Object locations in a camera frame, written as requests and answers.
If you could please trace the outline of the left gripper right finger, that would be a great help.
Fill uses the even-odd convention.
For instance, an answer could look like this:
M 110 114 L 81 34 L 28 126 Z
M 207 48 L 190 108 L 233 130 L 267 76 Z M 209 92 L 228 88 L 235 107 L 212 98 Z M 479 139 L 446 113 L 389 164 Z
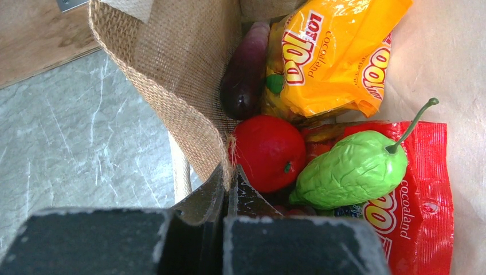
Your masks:
M 224 274 L 388 274 L 377 234 L 355 218 L 283 216 L 235 170 L 224 219 Z

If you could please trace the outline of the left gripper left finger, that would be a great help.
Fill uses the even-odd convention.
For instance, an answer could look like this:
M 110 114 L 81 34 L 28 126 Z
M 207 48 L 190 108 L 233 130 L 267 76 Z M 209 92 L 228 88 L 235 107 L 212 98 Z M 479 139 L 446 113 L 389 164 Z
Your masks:
M 32 214 L 2 274 L 217 273 L 214 241 L 224 203 L 222 168 L 175 206 L 51 208 Z

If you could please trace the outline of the red apple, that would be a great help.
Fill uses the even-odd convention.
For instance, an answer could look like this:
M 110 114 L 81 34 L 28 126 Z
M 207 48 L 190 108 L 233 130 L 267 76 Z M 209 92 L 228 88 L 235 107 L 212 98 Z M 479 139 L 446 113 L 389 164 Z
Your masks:
M 292 184 L 306 165 L 301 133 L 289 122 L 257 115 L 240 122 L 228 148 L 232 165 L 240 165 L 249 184 L 260 193 L 273 193 Z

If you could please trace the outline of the green leafy vegetable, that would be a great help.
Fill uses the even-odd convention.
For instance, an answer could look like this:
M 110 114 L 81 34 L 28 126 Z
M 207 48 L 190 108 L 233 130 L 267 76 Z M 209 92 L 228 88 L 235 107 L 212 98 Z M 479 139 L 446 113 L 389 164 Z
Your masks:
M 409 163 L 403 142 L 423 113 L 438 103 L 438 98 L 430 98 L 398 140 L 375 130 L 344 137 L 310 161 L 297 177 L 289 202 L 331 210 L 389 194 L 405 177 Z

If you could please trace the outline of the purple eggplant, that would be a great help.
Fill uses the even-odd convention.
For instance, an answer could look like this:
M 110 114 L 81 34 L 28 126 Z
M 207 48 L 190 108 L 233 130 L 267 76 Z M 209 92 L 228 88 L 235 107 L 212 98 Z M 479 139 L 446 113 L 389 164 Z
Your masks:
M 246 120 L 260 110 L 269 32 L 269 23 L 255 22 L 226 67 L 221 80 L 220 102 L 231 119 Z

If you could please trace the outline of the red snack bag shelf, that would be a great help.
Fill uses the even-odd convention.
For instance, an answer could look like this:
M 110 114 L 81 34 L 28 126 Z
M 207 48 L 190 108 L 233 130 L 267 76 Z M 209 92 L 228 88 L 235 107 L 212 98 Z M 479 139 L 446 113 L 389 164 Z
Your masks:
M 366 220 L 381 239 L 392 274 L 449 274 L 454 207 L 446 145 L 445 123 L 419 122 L 402 143 L 409 164 L 393 192 L 318 214 Z

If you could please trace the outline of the brown burlap grocery bag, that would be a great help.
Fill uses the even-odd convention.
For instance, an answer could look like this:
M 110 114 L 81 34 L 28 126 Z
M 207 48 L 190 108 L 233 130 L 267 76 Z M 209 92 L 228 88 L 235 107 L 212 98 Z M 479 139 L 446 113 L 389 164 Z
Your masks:
M 226 140 L 235 122 L 218 87 L 242 24 L 279 19 L 301 1 L 90 1 L 93 34 L 206 180 L 233 169 Z M 485 273 L 485 2 L 414 1 L 393 30 L 380 119 L 411 118 L 427 97 L 426 120 L 448 125 L 454 204 L 452 274 Z

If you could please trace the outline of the orange snack bag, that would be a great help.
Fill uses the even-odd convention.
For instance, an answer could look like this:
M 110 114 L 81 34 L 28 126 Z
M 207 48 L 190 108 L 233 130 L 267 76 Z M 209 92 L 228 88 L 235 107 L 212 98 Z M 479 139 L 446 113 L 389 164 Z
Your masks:
M 307 1 L 271 26 L 262 112 L 299 124 L 376 114 L 391 35 L 411 1 Z

